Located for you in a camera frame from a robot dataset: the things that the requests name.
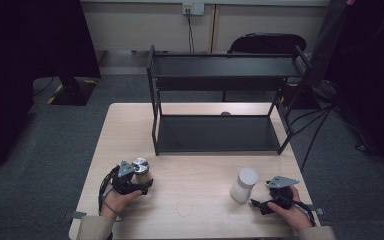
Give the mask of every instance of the black office chair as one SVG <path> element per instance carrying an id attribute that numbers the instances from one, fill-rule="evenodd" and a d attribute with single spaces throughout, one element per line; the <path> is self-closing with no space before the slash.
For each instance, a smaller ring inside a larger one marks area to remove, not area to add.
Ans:
<path id="1" fill-rule="evenodd" d="M 295 34 L 249 33 L 236 39 L 227 53 L 291 54 L 297 45 L 302 51 L 307 47 L 305 39 Z"/>

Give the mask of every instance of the wall outlet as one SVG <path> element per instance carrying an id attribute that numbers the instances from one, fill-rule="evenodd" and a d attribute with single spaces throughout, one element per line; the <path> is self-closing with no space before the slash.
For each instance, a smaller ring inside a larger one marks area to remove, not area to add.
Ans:
<path id="1" fill-rule="evenodd" d="M 190 15 L 204 15 L 203 3 L 182 3 L 182 13 L 187 15 L 189 11 Z"/>
<path id="2" fill-rule="evenodd" d="M 203 3 L 194 3 L 193 4 L 193 13 L 194 13 L 194 15 L 204 15 L 204 4 Z"/>
<path id="3" fill-rule="evenodd" d="M 188 10 L 189 14 L 193 15 L 193 3 L 182 3 L 182 13 L 186 15 Z"/>

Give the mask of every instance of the black metal shelf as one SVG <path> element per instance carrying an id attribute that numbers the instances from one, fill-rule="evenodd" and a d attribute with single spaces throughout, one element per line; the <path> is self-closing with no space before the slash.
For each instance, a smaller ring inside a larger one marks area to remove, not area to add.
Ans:
<path id="1" fill-rule="evenodd" d="M 306 66 L 305 71 L 297 63 L 298 57 Z M 294 133 L 287 117 L 296 97 L 286 109 L 281 103 L 286 79 L 305 79 L 310 70 L 311 64 L 298 46 L 292 54 L 199 55 L 157 54 L 152 46 L 147 73 L 154 113 L 155 154 L 221 151 L 277 151 L 281 154 Z M 226 90 L 275 91 L 276 96 L 264 115 L 163 114 L 160 96 L 163 91 Z M 278 108 L 287 127 L 288 135 L 282 144 L 270 119 L 274 107 Z"/>
<path id="2" fill-rule="evenodd" d="M 163 115 L 160 152 L 277 151 L 268 116 Z"/>

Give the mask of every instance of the metal can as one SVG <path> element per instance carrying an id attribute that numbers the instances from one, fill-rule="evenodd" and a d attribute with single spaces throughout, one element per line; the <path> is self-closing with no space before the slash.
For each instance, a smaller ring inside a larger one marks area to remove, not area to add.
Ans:
<path id="1" fill-rule="evenodd" d="M 135 168 L 136 181 L 140 184 L 145 184 L 150 180 L 149 163 L 145 158 L 136 158 L 132 163 Z"/>

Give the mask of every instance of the power cord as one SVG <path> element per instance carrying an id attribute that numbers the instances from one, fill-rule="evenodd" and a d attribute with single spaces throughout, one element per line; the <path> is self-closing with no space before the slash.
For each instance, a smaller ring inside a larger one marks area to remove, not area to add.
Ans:
<path id="1" fill-rule="evenodd" d="M 310 126 L 312 123 L 314 123 L 317 119 L 323 117 L 323 115 L 325 115 L 326 112 L 323 112 L 322 114 L 320 114 L 319 116 L 315 117 L 313 120 L 311 120 L 309 123 L 307 123 L 304 127 L 300 128 L 298 131 L 296 131 L 294 133 L 294 135 L 298 134 L 298 133 L 301 133 L 302 131 L 304 131 L 308 126 Z"/>
<path id="2" fill-rule="evenodd" d="M 112 186 L 109 187 L 108 189 L 107 189 L 107 186 L 108 186 L 108 183 L 110 183 L 112 176 L 117 173 L 119 168 L 120 168 L 120 166 L 113 168 L 111 170 L 111 172 L 105 176 L 105 178 L 101 182 L 101 186 L 99 187 L 99 194 L 98 194 L 98 212 L 99 212 L 99 214 L 101 213 L 102 204 L 105 204 L 105 206 L 107 206 L 108 209 L 110 209 L 113 213 L 115 213 L 120 218 L 120 220 L 116 220 L 116 222 L 123 221 L 123 218 L 120 216 L 119 213 L 117 213 L 112 207 L 110 207 L 105 202 L 105 197 L 113 190 Z"/>
<path id="3" fill-rule="evenodd" d="M 276 197 L 276 198 L 282 199 L 283 201 L 286 201 L 286 202 L 289 202 L 289 203 L 293 203 L 296 207 L 298 207 L 303 213 L 305 213 L 307 215 L 307 217 L 310 220 L 311 225 L 313 227 L 317 226 L 313 212 L 311 211 L 311 209 L 305 203 L 285 198 L 284 196 L 282 196 L 280 194 L 273 194 L 272 193 L 271 195 L 272 195 L 273 198 Z"/>
<path id="4" fill-rule="evenodd" d="M 301 116 L 295 118 L 295 119 L 291 122 L 291 125 L 293 125 L 296 121 L 300 120 L 300 119 L 303 118 L 303 117 L 309 116 L 309 115 L 314 114 L 314 113 L 318 113 L 318 112 L 320 112 L 320 111 L 322 111 L 322 109 L 317 109 L 317 110 L 315 110 L 315 111 L 312 111 L 312 112 L 303 114 L 303 115 L 301 115 Z"/>
<path id="5" fill-rule="evenodd" d="M 193 43 L 193 34 L 192 34 L 192 27 L 191 27 L 191 10 L 186 9 L 186 17 L 188 19 L 189 24 L 189 53 L 193 54 L 195 53 L 195 46 Z"/>
<path id="6" fill-rule="evenodd" d="M 333 86 L 332 84 L 330 84 L 328 81 L 322 81 L 321 83 L 322 83 L 322 84 L 329 85 L 329 86 L 331 86 L 331 87 L 335 87 L 335 86 Z M 316 100 L 320 100 L 320 98 L 317 96 L 317 94 L 316 94 L 314 91 L 313 91 L 313 96 L 314 96 L 314 99 L 316 99 Z M 360 130 L 358 130 L 357 127 L 355 127 L 355 126 L 353 126 L 353 125 L 351 125 L 351 124 L 349 124 L 349 123 L 347 123 L 347 122 L 345 122 L 345 121 L 343 121 L 343 120 L 341 120 L 341 119 L 335 117 L 334 115 L 332 115 L 332 118 L 335 119 L 336 121 L 338 121 L 338 122 L 340 122 L 340 123 L 342 123 L 342 124 L 344 124 L 344 125 L 346 125 L 346 126 L 352 128 L 354 131 L 356 131 L 356 132 L 358 133 L 358 135 L 360 136 L 360 139 L 363 141 L 363 145 L 364 145 L 366 148 L 368 148 L 368 150 L 370 150 L 371 152 L 374 152 L 374 153 L 377 152 L 376 147 L 373 147 L 373 146 L 371 146 L 370 144 L 367 143 L 367 141 L 366 141 L 366 139 L 364 138 L 363 134 L 360 132 Z"/>
<path id="7" fill-rule="evenodd" d="M 326 118 L 329 116 L 331 110 L 332 110 L 332 108 L 330 108 L 327 112 L 323 112 L 323 115 L 325 115 L 325 116 L 322 119 L 322 121 L 320 122 L 319 126 L 317 127 L 316 132 L 314 133 L 314 136 L 311 139 L 310 145 L 308 146 L 307 153 L 305 154 L 304 160 L 303 160 L 303 162 L 301 164 L 301 167 L 300 167 L 301 173 L 304 171 L 305 164 L 307 163 L 307 160 L 308 160 L 308 155 L 310 154 L 310 150 L 311 150 L 311 148 L 313 146 L 314 141 L 316 140 L 316 136 L 319 133 L 320 128 L 322 127 L 322 125 L 325 122 Z"/>
<path id="8" fill-rule="evenodd" d="M 36 95 L 38 95 L 39 93 L 45 91 L 45 89 L 47 89 L 47 88 L 51 85 L 51 83 L 54 81 L 54 78 L 55 78 L 55 77 L 52 77 L 52 79 L 51 79 L 51 81 L 49 81 L 48 85 L 46 85 L 44 88 L 42 88 L 42 90 L 38 91 L 37 93 L 34 93 L 34 94 L 33 94 L 33 97 L 36 96 Z"/>

